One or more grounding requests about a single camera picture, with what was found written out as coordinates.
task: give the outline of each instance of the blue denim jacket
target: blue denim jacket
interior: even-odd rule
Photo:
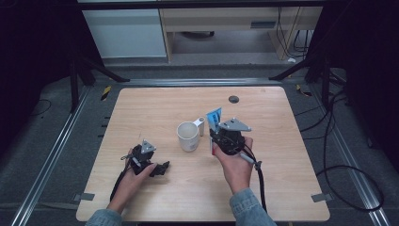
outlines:
[[[230,207],[237,226],[276,226],[276,223],[263,210],[250,188],[235,193],[230,199]],[[122,217],[119,213],[109,209],[102,209],[97,210],[86,225],[117,226],[121,225],[121,223]]]

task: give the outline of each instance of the white mug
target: white mug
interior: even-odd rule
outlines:
[[[200,136],[203,136],[205,119],[198,118],[196,121],[185,121],[177,127],[180,147],[186,152],[193,152],[200,143]]]

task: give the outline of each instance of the white panel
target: white panel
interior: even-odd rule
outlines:
[[[122,1],[78,0],[78,2]],[[102,58],[166,56],[157,9],[87,10],[83,11],[83,14]]]

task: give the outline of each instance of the wooden tabletop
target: wooden tabletop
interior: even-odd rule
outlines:
[[[237,104],[229,97],[239,97]],[[157,150],[152,162],[170,161],[163,176],[149,178],[123,212],[127,221],[234,221],[231,191],[218,160],[211,155],[209,127],[192,153],[179,146],[176,128],[182,121],[206,117],[222,107],[222,121],[233,117],[252,128],[252,151],[263,161],[268,214],[275,221],[324,221],[325,202],[292,109],[283,88],[134,88],[123,89],[115,105],[76,217],[86,221],[109,203],[109,195],[123,170],[130,148],[143,138]],[[260,199],[259,178],[252,172],[250,187]]]

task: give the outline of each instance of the person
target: person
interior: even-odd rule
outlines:
[[[245,137],[246,145],[251,148],[253,139]],[[213,144],[215,156],[222,165],[232,197],[230,206],[236,219],[236,226],[275,226],[276,223],[263,210],[258,199],[249,188],[250,175],[253,165],[244,160],[239,154],[226,155],[217,144]],[[156,164],[146,167],[138,175],[132,169],[126,171],[112,201],[106,209],[97,210],[86,223],[87,226],[121,225],[121,213],[126,204],[134,197],[141,184],[150,176]]]

